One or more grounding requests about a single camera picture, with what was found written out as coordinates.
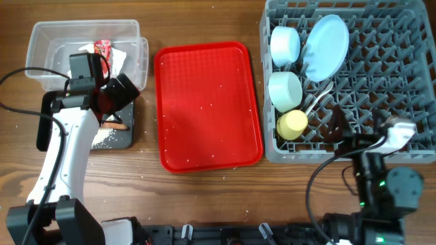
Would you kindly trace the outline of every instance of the plastic bin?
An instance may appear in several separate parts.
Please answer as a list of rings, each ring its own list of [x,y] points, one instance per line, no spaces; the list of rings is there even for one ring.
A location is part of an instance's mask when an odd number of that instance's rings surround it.
[[[323,16],[337,14],[350,33],[349,50],[337,74],[312,82],[300,73],[301,59],[290,70],[299,76],[304,91],[302,109],[329,81],[334,88],[309,114],[309,126],[294,141],[276,132],[282,115],[271,103],[268,80],[276,67],[270,55],[270,38],[276,26],[294,27],[305,44]],[[325,144],[332,108],[340,105],[350,126],[372,133],[371,108],[399,115],[417,124],[413,139],[387,163],[432,163],[436,160],[435,43],[426,8],[421,0],[270,0],[260,21],[260,52],[264,69],[265,153],[273,163],[323,163],[338,144]]]
[[[140,36],[136,20],[75,20],[38,22],[33,27],[26,67],[44,67],[67,74],[69,56],[101,39],[127,53],[121,72],[140,90],[145,88],[149,66],[149,46]],[[26,71],[26,76],[41,82],[46,91],[62,90],[65,78],[45,71]]]

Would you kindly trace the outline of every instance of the red plastic tray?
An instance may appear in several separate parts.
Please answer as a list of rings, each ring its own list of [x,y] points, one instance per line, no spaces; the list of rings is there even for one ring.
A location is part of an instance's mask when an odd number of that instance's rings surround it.
[[[249,53],[239,42],[155,57],[161,164],[172,173],[252,165],[263,155]]]

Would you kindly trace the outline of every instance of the dish rack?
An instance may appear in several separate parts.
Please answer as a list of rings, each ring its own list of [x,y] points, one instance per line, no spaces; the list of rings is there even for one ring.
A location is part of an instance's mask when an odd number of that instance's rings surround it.
[[[349,50],[335,76],[312,82],[304,73],[304,44],[313,26],[329,14],[339,15],[345,21]],[[302,55],[292,66],[280,68],[271,59],[271,33],[277,26],[294,27],[299,33]],[[386,157],[387,163],[436,161],[436,49],[421,0],[269,0],[259,28],[265,88],[265,153],[270,162],[323,163],[333,157],[339,144],[323,141],[335,105],[341,106],[357,133],[372,133],[372,108],[416,123],[414,137],[403,149]],[[268,91],[271,74],[289,70],[300,78],[303,111],[318,91],[334,82],[332,91],[308,115],[309,126],[293,141],[278,135],[276,124],[282,113],[274,108]]]

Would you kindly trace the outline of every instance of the wooden tabletop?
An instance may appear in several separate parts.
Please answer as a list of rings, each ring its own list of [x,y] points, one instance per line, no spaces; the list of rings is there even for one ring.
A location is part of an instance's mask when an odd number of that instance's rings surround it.
[[[141,35],[149,41],[151,61],[166,46],[242,42],[252,56],[259,109],[263,107],[258,21],[265,0],[40,2],[0,5],[0,76],[24,67],[31,31],[38,21],[128,18],[140,23]],[[428,6],[429,12],[435,10]],[[41,85],[23,73],[10,78],[0,88],[0,100],[4,104],[28,110],[40,109],[43,94]],[[157,151],[152,63],[147,86],[136,103],[136,131],[147,133],[136,134],[130,149],[92,152],[89,157],[84,202],[98,221],[136,216],[143,225],[205,226],[309,220],[305,189],[317,165],[272,164],[263,158],[251,167],[170,174],[161,166]],[[44,162],[46,153],[35,147],[38,121],[34,116],[0,110],[0,244],[13,244],[5,227],[7,211],[25,204]],[[341,180],[341,170],[347,165],[334,163],[315,181],[312,206],[317,217],[325,212],[358,211],[358,199],[349,194]],[[407,241],[434,244],[436,165],[412,167],[424,176],[425,189],[420,209],[407,217]],[[350,173],[347,179],[353,182]]]

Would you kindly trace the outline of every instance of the yellow cup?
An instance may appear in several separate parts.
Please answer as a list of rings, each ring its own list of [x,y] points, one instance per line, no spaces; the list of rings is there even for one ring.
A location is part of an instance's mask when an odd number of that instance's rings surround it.
[[[306,129],[307,116],[300,110],[292,110],[279,118],[277,132],[286,140],[295,140]]]

